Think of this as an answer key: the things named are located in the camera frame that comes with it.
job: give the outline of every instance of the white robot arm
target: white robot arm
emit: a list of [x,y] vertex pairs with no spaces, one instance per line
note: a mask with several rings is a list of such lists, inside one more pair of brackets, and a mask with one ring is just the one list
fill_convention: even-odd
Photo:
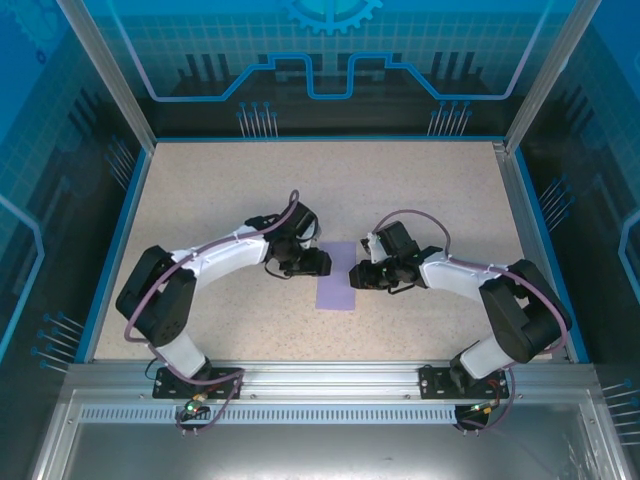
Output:
[[230,235],[236,240],[204,250],[192,247],[167,252],[159,246],[149,248],[118,296],[116,308],[130,319],[154,282],[172,266],[191,258],[168,278],[161,291],[153,294],[135,327],[181,376],[209,380],[209,362],[184,329],[195,293],[243,267],[264,263],[267,270],[271,260],[279,262],[281,278],[325,276],[331,271],[329,255],[312,246],[320,235],[316,215],[297,203],[282,225],[260,234],[280,218],[284,213],[251,218]]
[[[400,222],[369,233],[361,243],[371,260],[363,260],[349,273],[354,288],[397,294],[417,286],[448,290],[484,304],[493,334],[460,352],[450,365],[451,380],[462,394],[496,370],[529,362],[561,336],[553,313],[532,292],[495,270],[511,272],[534,285],[561,313],[567,330],[571,328],[562,303],[527,260],[480,270],[447,256],[441,248],[420,250]],[[528,304],[521,306],[518,299]]]

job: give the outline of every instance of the beige work surface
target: beige work surface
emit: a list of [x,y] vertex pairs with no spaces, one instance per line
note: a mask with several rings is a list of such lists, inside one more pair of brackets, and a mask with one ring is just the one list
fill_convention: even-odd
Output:
[[[226,235],[247,218],[281,212],[294,188],[318,215],[321,241],[357,242],[390,211],[416,208],[447,225],[454,255],[505,264],[522,257],[489,142],[160,143],[95,358],[151,358],[125,342],[113,304],[146,248]],[[421,247],[444,244],[425,219],[401,220]],[[246,361],[450,359],[490,333],[482,305],[449,292],[357,291],[355,311],[321,311],[316,285],[245,268],[195,297],[187,329],[210,358]]]

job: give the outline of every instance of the purple cloth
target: purple cloth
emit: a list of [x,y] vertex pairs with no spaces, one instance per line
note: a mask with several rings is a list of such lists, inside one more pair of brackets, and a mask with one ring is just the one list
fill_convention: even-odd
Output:
[[331,256],[331,275],[318,277],[316,308],[319,310],[356,309],[356,291],[349,285],[349,270],[356,264],[354,242],[326,242],[318,245]]

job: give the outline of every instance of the glass panel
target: glass panel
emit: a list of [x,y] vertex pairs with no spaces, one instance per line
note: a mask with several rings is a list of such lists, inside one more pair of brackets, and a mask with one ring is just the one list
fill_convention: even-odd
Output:
[[0,45],[0,465],[27,478],[140,145],[54,1],[0,2]]
[[234,137],[503,135],[573,4],[87,2],[157,135]]
[[[605,387],[626,378],[640,384],[639,16],[635,3],[601,4],[522,145]],[[622,385],[609,393],[624,394],[613,403],[626,395],[627,405],[616,410],[630,422],[621,439],[637,442],[626,435],[637,432],[640,418],[632,392]],[[638,447],[629,448],[640,465]]]

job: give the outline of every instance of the metal pin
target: metal pin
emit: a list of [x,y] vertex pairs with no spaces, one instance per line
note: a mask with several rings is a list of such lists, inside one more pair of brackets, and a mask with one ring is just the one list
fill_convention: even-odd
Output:
[[118,170],[118,172],[120,172],[120,174],[122,175],[122,178],[124,178],[126,180],[126,183],[129,183],[129,180],[131,179],[131,174],[129,173],[129,171],[122,165],[122,162],[117,162],[117,161],[113,161],[111,162],[111,166],[113,168],[115,168],[116,170]]
[[545,198],[540,202],[540,208],[546,210],[551,205],[551,202],[557,200],[562,196],[562,187],[558,186],[555,190],[552,190]]
[[449,112],[447,112],[446,110],[444,112],[442,112],[442,121],[440,122],[440,128],[438,129],[438,136],[440,136],[442,134],[442,127],[444,127],[444,122],[447,119],[447,117],[449,116]]
[[444,100],[440,102],[440,110],[438,110],[438,116],[436,117],[436,124],[435,124],[435,128],[438,128],[438,122],[440,121],[440,115],[442,114],[442,109],[444,108],[444,106],[447,104],[447,102],[445,102]]
[[431,120],[429,120],[429,128],[427,128],[427,135],[431,135],[431,126],[433,125],[433,121],[436,119],[437,114],[438,114],[437,110],[433,110],[431,112]]
[[545,213],[543,214],[544,221],[546,224],[549,224],[549,219],[555,217],[556,213],[558,213],[559,210],[562,209],[562,207],[566,206],[567,202],[565,202],[564,200],[562,200],[561,202],[559,202],[555,207],[553,207],[553,209],[549,212],[549,213]]
[[70,353],[67,353],[64,350],[60,350],[59,348],[54,347],[50,343],[47,343],[47,345],[44,347],[44,349],[45,349],[46,352],[56,352],[56,353],[59,353],[60,355],[64,355],[65,357],[69,357],[71,360],[73,360],[75,358]]
[[242,132],[242,138],[246,138],[247,135],[244,133],[244,125],[242,125],[242,112],[236,112],[236,118],[238,119],[238,123],[240,124],[240,131]]
[[273,118],[273,130],[276,132],[276,138],[278,138],[278,114],[271,112],[271,118]]
[[256,117],[256,123],[258,124],[258,135],[257,137],[261,137],[262,133],[260,132],[260,117],[258,116],[258,102],[251,102],[251,106],[253,107],[253,113]]
[[613,426],[614,427],[626,427],[628,425],[638,425],[640,424],[640,421],[635,421],[635,422],[624,422],[624,423],[614,423]]
[[116,182],[118,182],[118,185],[120,185],[122,187],[122,189],[126,192],[127,191],[127,187],[124,184],[124,181],[120,180],[120,177],[118,176],[118,174],[115,172],[115,170],[113,169],[113,167],[111,167],[109,169],[109,173],[111,174],[111,176],[115,179]]
[[273,137],[273,130],[271,129],[271,115],[269,114],[269,107],[271,104],[269,102],[264,102],[264,109],[267,111],[267,123],[269,124],[269,135]]
[[123,168],[127,170],[127,172],[129,172],[130,174],[133,174],[133,167],[131,166],[131,163],[129,163],[129,160],[127,158],[123,158],[122,156],[120,156],[120,154],[116,152],[116,149],[113,148],[113,144],[110,143],[107,148],[113,154],[114,157],[120,160],[119,162],[120,165],[122,165]]
[[46,333],[44,333],[44,330],[38,330],[38,333],[36,334],[36,337],[38,337],[38,338],[46,338],[47,340],[51,340],[52,342],[57,343],[58,345],[62,345],[63,347],[69,348],[69,349],[74,350],[74,351],[77,348],[77,347],[71,346],[68,343],[65,343],[65,342],[63,342],[61,340],[58,340],[57,338],[53,338],[52,336],[47,335]]
[[611,398],[626,397],[627,395],[633,395],[634,393],[640,393],[640,389],[629,390],[628,392],[617,393],[615,395],[609,395],[608,397],[605,395],[605,398],[609,400]]
[[549,186],[545,189],[545,191],[540,194],[540,196],[538,197],[538,201],[541,202],[544,197],[546,197],[551,192],[553,192],[555,187],[557,187],[560,184],[560,182],[565,180],[565,177],[566,177],[566,174],[562,175],[562,177],[560,177],[560,180],[554,177],[553,180],[551,180],[551,183],[549,184]]
[[240,108],[242,109],[242,116],[244,117],[244,125],[245,127],[247,127],[247,136],[249,136],[249,120],[247,120],[247,111],[244,109],[244,107],[246,107],[247,104],[244,102],[240,102],[238,105],[240,105]]
[[558,202],[564,199],[562,193],[560,193],[555,200],[549,201],[545,206],[542,207],[542,214],[546,215]]
[[57,370],[59,372],[62,372],[65,375],[67,373],[67,371],[64,368],[58,368],[58,367],[54,367],[53,365],[49,365],[46,360],[42,360],[40,362],[40,368],[50,368],[51,370]]
[[104,159],[107,161],[109,165],[111,165],[111,169],[116,171],[119,174],[120,179],[124,181],[125,184],[128,184],[129,175],[124,171],[124,167],[118,165],[118,162],[116,162],[115,160],[112,160],[111,157],[109,157],[109,155],[107,155],[106,153],[104,154]]
[[562,223],[563,220],[565,220],[566,218],[569,218],[569,212],[564,212],[564,215],[562,215],[561,218],[559,218],[552,226],[551,228],[549,228],[549,233],[553,232],[558,225],[560,225]]
[[65,330],[69,330],[72,333],[75,333],[76,335],[82,335],[82,332],[79,332],[78,330],[76,330],[75,328],[71,328],[68,325],[65,325],[62,322],[59,322],[58,320],[54,320],[53,318],[51,318],[51,315],[49,315],[48,313],[45,313],[42,317],[42,320],[44,320],[44,322],[51,322],[51,323],[55,323],[56,325],[58,325],[59,327],[64,328]]
[[118,137],[116,137],[115,135],[111,136],[111,139],[116,142],[116,145],[118,145],[118,148],[120,149],[120,151],[124,154],[125,157],[127,157],[132,164],[135,165],[136,163],[136,159],[133,158],[133,155],[131,155],[131,152],[129,151],[129,149],[126,147],[125,143],[124,143],[124,139],[118,140]]
[[73,337],[70,337],[70,336],[69,336],[69,335],[67,335],[66,333],[62,333],[58,327],[53,327],[53,328],[51,329],[51,333],[52,333],[54,336],[58,336],[58,335],[59,335],[59,336],[61,336],[61,337],[63,337],[63,338],[66,338],[67,340],[72,341],[72,342],[80,343],[77,339],[75,339],[75,338],[73,338]]
[[566,204],[560,210],[557,210],[553,214],[553,217],[551,215],[547,216],[547,218],[550,219],[547,223],[553,223],[555,219],[558,218],[561,214],[563,214],[567,210],[567,208],[569,208],[571,205],[575,203],[575,201],[576,201],[576,197],[571,197],[569,201],[566,202]]
[[612,408],[624,407],[625,405],[631,405],[632,407],[637,408],[640,406],[640,402],[638,402],[638,399],[636,397],[631,397],[631,400],[629,402],[616,403],[614,405],[607,405],[607,407],[609,408],[609,410],[611,410]]
[[266,117],[266,116],[267,116],[266,113],[260,112],[260,119],[262,120],[262,128],[264,130],[264,138],[268,137],[268,135],[267,135],[267,124],[264,121],[264,117]]
[[41,357],[48,358],[49,360],[53,360],[55,362],[60,362],[60,363],[64,363],[65,365],[69,365],[69,362],[60,360],[58,357],[54,357],[52,355],[47,355],[46,353],[42,353],[36,347],[31,348],[31,355],[33,355],[34,357],[36,355],[40,355]]
[[632,412],[616,413],[611,417],[626,417],[627,415],[637,415],[638,413],[640,413],[640,410],[633,410]]
[[69,322],[69,323],[71,323],[71,324],[75,325],[76,327],[80,327],[80,328],[84,329],[84,327],[83,327],[82,325],[80,325],[78,322],[74,322],[74,321],[73,321],[73,320],[71,320],[69,317],[66,317],[66,316],[64,315],[64,313],[62,313],[62,312],[58,312],[57,317],[58,317],[58,320],[66,320],[67,322]]
[[251,122],[251,131],[253,132],[253,138],[258,138],[258,136],[256,135],[256,125],[253,122],[253,112],[247,113],[247,116],[249,117],[249,121]]
[[453,111],[456,109],[457,106],[458,106],[458,102],[456,100],[451,102],[451,111],[449,112],[449,118],[447,119],[447,126],[444,127],[445,135],[447,134],[447,130],[449,129],[449,124],[451,123],[451,119],[453,118]]
[[455,131],[456,135],[458,134],[458,129],[460,128],[460,125],[462,125],[462,119],[464,118],[464,114],[467,111],[467,107],[471,105],[471,102],[467,100],[462,105],[463,105],[462,113],[460,114],[460,118],[458,119],[458,125],[456,125],[456,131]]
[[467,123],[469,122],[469,118],[471,118],[471,115],[473,115],[473,112],[471,110],[469,110],[465,114],[464,123],[462,124],[462,128],[460,129],[460,136],[464,135],[464,131],[467,128]]
[[449,130],[449,136],[453,135],[453,129],[456,126],[456,122],[458,122],[458,117],[460,116],[460,112],[453,112],[453,116],[456,117],[453,122],[451,122],[451,129]]
[[613,390],[614,388],[620,388],[620,387],[627,387],[627,388],[631,388],[633,386],[633,383],[631,382],[630,378],[625,378],[624,381],[622,383],[618,383],[616,385],[611,385],[610,387],[605,387],[602,389],[603,392],[606,392],[608,390]]

